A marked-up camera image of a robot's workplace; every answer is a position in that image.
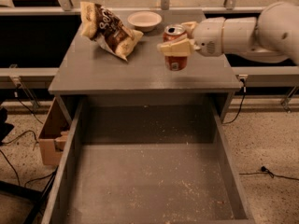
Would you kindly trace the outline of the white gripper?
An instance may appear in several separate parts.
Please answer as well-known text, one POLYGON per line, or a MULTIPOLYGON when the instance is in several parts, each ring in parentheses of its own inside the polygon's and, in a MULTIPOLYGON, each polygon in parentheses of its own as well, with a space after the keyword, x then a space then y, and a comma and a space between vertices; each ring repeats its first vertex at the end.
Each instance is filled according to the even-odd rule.
POLYGON ((187 21, 181 25, 188 37, 180 41, 164 42, 157 45, 157 50, 164 56, 188 57, 195 51, 207 57, 218 57, 222 51, 222 30, 225 18, 210 18, 201 22, 187 21))

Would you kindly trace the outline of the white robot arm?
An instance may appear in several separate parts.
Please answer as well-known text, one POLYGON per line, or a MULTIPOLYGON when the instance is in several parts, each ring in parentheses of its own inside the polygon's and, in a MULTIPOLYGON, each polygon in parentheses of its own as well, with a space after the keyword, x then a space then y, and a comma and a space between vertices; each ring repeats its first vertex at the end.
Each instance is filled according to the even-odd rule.
POLYGON ((259 63, 299 64, 299 6, 277 2, 255 17, 224 17, 190 21, 180 25, 183 35, 157 45, 165 56, 206 57, 234 54, 259 63))

